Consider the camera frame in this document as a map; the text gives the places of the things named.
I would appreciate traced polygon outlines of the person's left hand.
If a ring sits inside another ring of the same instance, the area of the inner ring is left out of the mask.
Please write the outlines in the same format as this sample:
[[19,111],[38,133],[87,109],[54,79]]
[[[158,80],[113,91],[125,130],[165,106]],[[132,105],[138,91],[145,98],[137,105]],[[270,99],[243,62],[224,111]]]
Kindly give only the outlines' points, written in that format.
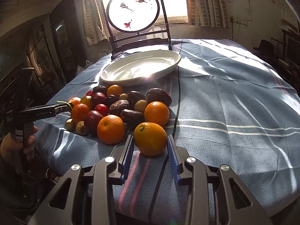
[[23,147],[22,143],[14,140],[11,137],[11,134],[8,133],[5,136],[3,136],[2,142],[1,142],[1,156],[3,160],[6,163],[10,163],[12,161],[12,154],[14,151],[19,151],[20,149],[23,148],[23,152],[27,158],[28,161],[32,160],[34,158],[34,149],[35,149],[35,141],[36,138],[34,134],[38,131],[39,129],[34,126],[32,135],[30,135],[27,139],[28,146]]

